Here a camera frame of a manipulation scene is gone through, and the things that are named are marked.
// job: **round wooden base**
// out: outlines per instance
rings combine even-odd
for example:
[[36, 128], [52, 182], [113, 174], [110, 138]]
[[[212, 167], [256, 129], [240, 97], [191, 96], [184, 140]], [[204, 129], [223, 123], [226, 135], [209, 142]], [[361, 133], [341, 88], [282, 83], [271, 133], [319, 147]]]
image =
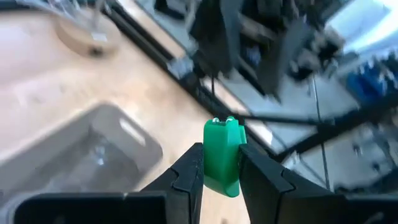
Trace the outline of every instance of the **round wooden base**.
[[[91, 16], [92, 10], [87, 12], [87, 16]], [[121, 42], [119, 29], [103, 14], [98, 19], [98, 32], [90, 32], [60, 17], [56, 18], [55, 30], [68, 48], [86, 57], [111, 55]]]

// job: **wooden table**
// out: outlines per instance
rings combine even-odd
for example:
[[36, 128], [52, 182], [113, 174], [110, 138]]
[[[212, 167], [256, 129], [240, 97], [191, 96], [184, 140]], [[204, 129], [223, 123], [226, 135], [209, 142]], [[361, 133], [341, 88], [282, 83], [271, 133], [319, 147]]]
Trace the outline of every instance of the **wooden table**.
[[[174, 55], [183, 54], [133, 1], [122, 4]], [[140, 188], [202, 141], [211, 115], [126, 38], [113, 57], [92, 59], [66, 48], [42, 12], [2, 12], [0, 32], [0, 163], [101, 101], [118, 105], [162, 146], [162, 162]], [[246, 110], [221, 87], [218, 93], [231, 108]], [[262, 124], [251, 125], [269, 140]], [[249, 223], [243, 197], [205, 187], [201, 223]]]

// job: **metal rod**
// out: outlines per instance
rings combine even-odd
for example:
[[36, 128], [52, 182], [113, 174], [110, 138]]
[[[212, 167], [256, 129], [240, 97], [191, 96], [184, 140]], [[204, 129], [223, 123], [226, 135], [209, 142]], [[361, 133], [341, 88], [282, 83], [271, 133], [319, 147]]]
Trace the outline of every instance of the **metal rod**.
[[295, 125], [303, 125], [303, 126], [325, 126], [328, 123], [319, 122], [317, 119], [301, 119], [301, 118], [289, 118], [282, 117], [277, 115], [249, 115], [249, 114], [239, 114], [231, 112], [228, 114], [234, 116], [236, 119], [251, 119], [251, 120], [259, 120], [267, 123], [284, 123], [284, 124], [295, 124]]
[[319, 128], [317, 133], [294, 144], [286, 151], [275, 156], [275, 160], [282, 162], [291, 153], [299, 154], [312, 150], [323, 142], [327, 142], [341, 134], [344, 134], [361, 124], [369, 121], [377, 121], [385, 112], [398, 107], [398, 91], [389, 93], [375, 103], [363, 106], [360, 109], [354, 109], [335, 119], [335, 124], [328, 127]]
[[[317, 91], [317, 81], [315, 79], [315, 75], [312, 76], [312, 82], [313, 82], [313, 93], [314, 93], [315, 104], [317, 106], [317, 116], [318, 116], [318, 120], [321, 121], [321, 112], [319, 109], [319, 100], [318, 100], [318, 91]], [[325, 183], [326, 183], [325, 185], [326, 185], [326, 189], [330, 190], [328, 161], [326, 159], [325, 143], [324, 142], [321, 143], [321, 151], [322, 151], [323, 170], [325, 171]]]

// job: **green plastic block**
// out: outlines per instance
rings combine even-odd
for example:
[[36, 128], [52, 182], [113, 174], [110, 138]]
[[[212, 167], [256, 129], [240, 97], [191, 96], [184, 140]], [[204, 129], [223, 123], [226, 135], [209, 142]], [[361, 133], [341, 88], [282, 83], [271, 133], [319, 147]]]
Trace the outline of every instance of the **green plastic block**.
[[208, 120], [203, 132], [205, 185], [228, 197], [239, 195], [239, 145], [246, 144], [244, 126], [229, 117]]

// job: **metal frame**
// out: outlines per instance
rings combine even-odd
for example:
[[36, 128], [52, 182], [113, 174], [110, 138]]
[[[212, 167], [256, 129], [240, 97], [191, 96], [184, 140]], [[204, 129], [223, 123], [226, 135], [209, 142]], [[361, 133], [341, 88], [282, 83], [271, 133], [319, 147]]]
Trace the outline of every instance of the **metal frame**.
[[[27, 9], [25, 6], [16, 4], [15, 1], [0, 1], [0, 11]], [[340, 134], [350, 131], [368, 121], [377, 121], [386, 111], [398, 107], [398, 93], [391, 93], [372, 105], [364, 106], [358, 110], [349, 111], [346, 114], [324, 121], [283, 118], [276, 116], [244, 116], [228, 109], [211, 91], [201, 85], [200, 77], [205, 72], [199, 66], [195, 66], [193, 72], [177, 78], [170, 70], [169, 63], [175, 59], [148, 31], [134, 20], [124, 8], [117, 2], [113, 3], [111, 9], [104, 12], [123, 32], [123, 34], [135, 43], [145, 54], [147, 54], [165, 73], [173, 78], [184, 90], [197, 100], [213, 116], [234, 115], [242, 119], [258, 119], [263, 122], [287, 123], [294, 125], [315, 125], [317, 132], [298, 143], [290, 146], [284, 152], [276, 154], [261, 138], [249, 127], [246, 128], [248, 143], [252, 147], [266, 151], [270, 158], [277, 162], [283, 162], [292, 153], [301, 154], [314, 147], [321, 145]]]

